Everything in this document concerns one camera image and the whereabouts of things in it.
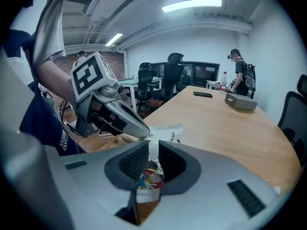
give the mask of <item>brick wall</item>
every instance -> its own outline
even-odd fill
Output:
[[[113,52],[99,52],[99,53],[108,62],[115,77],[118,80],[124,79],[125,78],[124,55],[121,53],[113,53]],[[67,74],[70,74],[72,64],[75,62],[77,58],[78,58],[77,54],[67,55],[65,62],[61,65],[58,65],[58,67]],[[57,109],[59,109],[59,106],[61,105],[63,99],[53,93],[51,93],[51,95],[54,100],[54,105],[56,106]]]

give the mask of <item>backpack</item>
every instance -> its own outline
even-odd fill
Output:
[[[240,59],[245,63],[244,71],[244,83],[245,86],[252,92],[256,91],[256,72],[255,66],[252,64],[247,64],[244,60]]]

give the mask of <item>conference table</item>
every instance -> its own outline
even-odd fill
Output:
[[[194,91],[213,98],[194,96]],[[144,121],[157,127],[181,123],[182,144],[234,159],[272,187],[279,187],[281,194],[293,189],[301,167],[283,132],[259,107],[234,109],[224,102],[225,95],[188,86]]]
[[[139,79],[125,79],[118,81],[123,87],[128,87],[130,88],[130,93],[131,93],[131,101],[132,101],[132,108],[135,112],[136,110],[136,100],[135,100],[135,95],[134,95],[134,88],[137,88],[139,86]],[[154,77],[152,82],[159,82],[159,89],[161,89],[162,85],[162,78]]]

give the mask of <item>human arm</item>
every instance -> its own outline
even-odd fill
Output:
[[[231,92],[235,92],[237,87],[239,86],[240,82],[243,79],[243,73],[238,73],[237,77],[236,77],[236,81],[234,83],[234,85],[232,86],[232,88],[230,89]]]
[[[35,75],[41,85],[73,104],[74,92],[71,84],[71,77],[58,68],[53,61],[45,61],[36,69]],[[90,107],[93,110],[99,111],[101,106],[101,103],[92,101]]]
[[[230,89],[231,92],[235,92],[236,89],[238,88],[239,84],[243,80],[243,74],[245,71],[245,63],[243,61],[237,61],[236,62],[236,81],[233,85],[233,87]]]

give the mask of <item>ceiling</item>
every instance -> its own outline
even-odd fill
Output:
[[[89,6],[64,1],[65,47],[104,46],[123,36],[112,49],[123,49],[157,33],[183,27],[219,27],[249,33],[250,18],[261,0],[222,0],[221,7],[188,8],[164,13],[163,6],[186,0],[93,0]]]

